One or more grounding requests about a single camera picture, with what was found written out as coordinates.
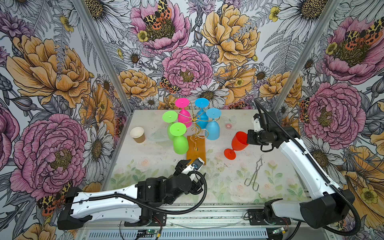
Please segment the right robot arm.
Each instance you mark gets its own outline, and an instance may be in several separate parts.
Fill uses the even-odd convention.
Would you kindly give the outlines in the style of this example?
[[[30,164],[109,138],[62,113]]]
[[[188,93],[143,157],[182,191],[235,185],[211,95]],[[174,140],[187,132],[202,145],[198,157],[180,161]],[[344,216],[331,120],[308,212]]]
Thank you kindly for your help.
[[[350,190],[342,190],[321,168],[304,141],[291,126],[283,127],[273,111],[267,111],[254,100],[258,113],[253,116],[252,130],[248,130],[249,145],[271,146],[289,160],[307,188],[308,202],[275,199],[265,202],[264,221],[276,223],[279,219],[293,219],[298,226],[306,223],[313,229],[323,228],[339,236],[355,236],[362,221],[353,203],[355,196]]]

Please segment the red wine glass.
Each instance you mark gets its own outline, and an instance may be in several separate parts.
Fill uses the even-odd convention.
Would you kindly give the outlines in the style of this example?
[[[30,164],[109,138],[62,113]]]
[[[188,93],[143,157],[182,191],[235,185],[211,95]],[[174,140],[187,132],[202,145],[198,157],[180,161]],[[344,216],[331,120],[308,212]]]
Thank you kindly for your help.
[[[237,132],[232,139],[231,149],[225,149],[224,155],[228,160],[236,158],[236,151],[242,151],[248,146],[248,134]]]

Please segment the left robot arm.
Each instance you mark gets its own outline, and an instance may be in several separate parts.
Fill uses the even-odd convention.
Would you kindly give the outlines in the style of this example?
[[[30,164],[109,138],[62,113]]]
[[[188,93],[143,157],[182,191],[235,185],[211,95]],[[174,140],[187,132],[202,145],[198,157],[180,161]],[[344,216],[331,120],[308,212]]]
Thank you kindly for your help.
[[[208,193],[205,175],[199,171],[204,164],[201,158],[181,160],[168,178],[148,178],[116,190],[91,193],[71,187],[57,220],[58,228],[76,230],[88,222],[110,221],[123,221],[133,227],[147,226],[162,216],[189,214],[202,205]],[[163,205],[172,205],[180,196],[188,194],[202,197],[186,210],[162,209]]]

